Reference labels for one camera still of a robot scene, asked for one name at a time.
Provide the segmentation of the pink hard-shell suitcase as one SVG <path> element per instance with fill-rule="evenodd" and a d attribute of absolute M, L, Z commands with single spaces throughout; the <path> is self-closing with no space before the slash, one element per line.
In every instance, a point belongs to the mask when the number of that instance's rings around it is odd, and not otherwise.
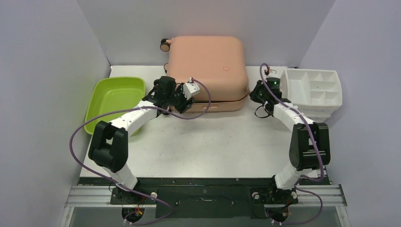
<path fill-rule="evenodd" d="M 164 65 L 167 76 L 176 82 L 194 78 L 203 83 L 189 112 L 230 112 L 244 107 L 249 77 L 244 46 L 233 36 L 177 36 L 160 41 L 160 50 L 169 53 Z"/>

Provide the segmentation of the white plastic drawer organizer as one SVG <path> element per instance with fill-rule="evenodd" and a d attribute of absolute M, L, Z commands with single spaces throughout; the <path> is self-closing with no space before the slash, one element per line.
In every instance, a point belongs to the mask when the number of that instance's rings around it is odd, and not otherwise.
<path fill-rule="evenodd" d="M 342 106 L 342 87 L 335 70 L 286 68 L 279 73 L 283 97 L 316 122 L 324 122 Z"/>

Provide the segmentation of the green plastic tray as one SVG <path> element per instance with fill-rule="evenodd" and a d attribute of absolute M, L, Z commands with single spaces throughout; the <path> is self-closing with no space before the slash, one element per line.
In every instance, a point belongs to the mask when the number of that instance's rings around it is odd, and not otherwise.
<path fill-rule="evenodd" d="M 145 96 L 146 83 L 138 77 L 115 77 L 99 81 L 92 92 L 85 121 L 96 116 L 134 108 Z"/>

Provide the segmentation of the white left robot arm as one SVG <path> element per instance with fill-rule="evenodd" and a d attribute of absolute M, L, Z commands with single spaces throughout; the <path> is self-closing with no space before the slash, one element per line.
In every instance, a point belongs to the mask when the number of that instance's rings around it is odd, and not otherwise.
<path fill-rule="evenodd" d="M 200 87 L 193 79 L 186 83 L 177 83 L 172 77 L 162 76 L 154 81 L 153 88 L 133 111 L 109 122 L 99 121 L 96 124 L 88 157 L 117 181 L 116 187 L 128 203 L 136 203 L 142 199 L 140 182 L 127 165 L 129 137 L 171 107 L 181 114 L 186 112 L 199 92 Z"/>

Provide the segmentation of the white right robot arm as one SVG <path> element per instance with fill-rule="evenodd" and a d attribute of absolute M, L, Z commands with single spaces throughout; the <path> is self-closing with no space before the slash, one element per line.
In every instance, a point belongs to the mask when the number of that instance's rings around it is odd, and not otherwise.
<path fill-rule="evenodd" d="M 273 177 L 273 185 L 266 191 L 268 199 L 275 203 L 294 200 L 294 187 L 299 180 L 323 179 L 323 176 L 312 178 L 307 174 L 313 170 L 323 174 L 323 167 L 331 160 L 329 128 L 323 122 L 309 119 L 290 100 L 283 98 L 279 78 L 258 80 L 249 96 L 267 116 L 280 120 L 291 131 L 289 163 Z"/>

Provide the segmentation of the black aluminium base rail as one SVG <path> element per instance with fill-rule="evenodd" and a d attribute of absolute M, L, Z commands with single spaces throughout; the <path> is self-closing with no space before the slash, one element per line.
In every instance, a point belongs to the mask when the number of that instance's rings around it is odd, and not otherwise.
<path fill-rule="evenodd" d="M 342 187 L 328 181 L 302 181 L 284 191 L 268 178 L 141 178 L 139 191 L 82 178 L 69 192 L 61 225 L 260 220 L 270 227 L 350 226 Z"/>

